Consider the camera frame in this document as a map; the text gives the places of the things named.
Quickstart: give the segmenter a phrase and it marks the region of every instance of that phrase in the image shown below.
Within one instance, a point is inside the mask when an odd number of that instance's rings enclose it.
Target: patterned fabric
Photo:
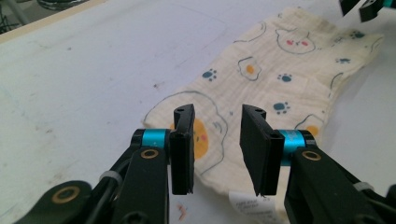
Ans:
[[[253,192],[239,147],[242,104],[263,108],[274,129],[308,130],[320,142],[340,90],[382,41],[382,35],[341,30],[302,9],[285,9],[237,38],[194,82],[155,105],[143,123],[171,127],[173,109],[193,103],[196,176],[218,193]],[[287,181],[288,169],[282,169],[278,209]]]

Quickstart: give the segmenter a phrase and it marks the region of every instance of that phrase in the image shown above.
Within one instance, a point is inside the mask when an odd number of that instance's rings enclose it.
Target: blue ring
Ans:
[[[165,148],[166,129],[146,129],[143,133],[142,147]]]
[[[298,147],[305,147],[305,140],[298,130],[279,130],[279,132],[285,136],[281,165],[290,166],[290,154]]]

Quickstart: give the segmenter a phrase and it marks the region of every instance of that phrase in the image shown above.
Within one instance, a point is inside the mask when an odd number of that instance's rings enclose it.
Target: white table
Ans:
[[[156,103],[284,7],[386,35],[378,58],[337,101],[323,149],[383,195],[396,183],[395,11],[360,23],[357,9],[342,18],[335,0],[99,2],[0,44],[1,223],[67,180],[96,185]],[[194,192],[171,198],[171,223],[180,216],[177,203],[189,223],[254,223],[199,182]]]

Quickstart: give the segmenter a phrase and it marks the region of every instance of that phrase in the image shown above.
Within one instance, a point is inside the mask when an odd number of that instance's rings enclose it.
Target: brass screw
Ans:
[[[68,203],[79,195],[80,189],[76,186],[64,187],[52,195],[53,203]]]
[[[150,160],[150,159],[156,158],[158,156],[158,151],[155,149],[146,149],[146,150],[142,151],[142,153],[140,153],[140,156],[143,159]]]
[[[321,156],[313,151],[304,151],[303,152],[303,156],[311,161],[320,161],[321,160]]]

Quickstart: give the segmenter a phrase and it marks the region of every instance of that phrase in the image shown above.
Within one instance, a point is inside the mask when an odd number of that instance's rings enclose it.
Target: paw print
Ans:
[[[277,79],[282,80],[284,82],[290,82],[291,81],[291,75],[290,74],[278,75]]]
[[[203,74],[202,74],[202,77],[203,77],[203,78],[207,78],[209,81],[213,81],[214,79],[216,79],[216,75],[215,75],[215,74],[216,74],[217,72],[218,72],[218,71],[213,70],[213,69],[211,68],[209,71],[203,73]]]
[[[290,106],[288,102],[274,104],[274,110],[278,115],[288,113]]]
[[[350,37],[352,39],[360,39],[360,38],[364,38],[364,36],[365,36],[365,34],[359,32],[359,31],[354,31],[354,32],[352,32],[352,34],[350,34]]]
[[[342,58],[342,59],[335,59],[336,63],[350,63],[350,59]]]

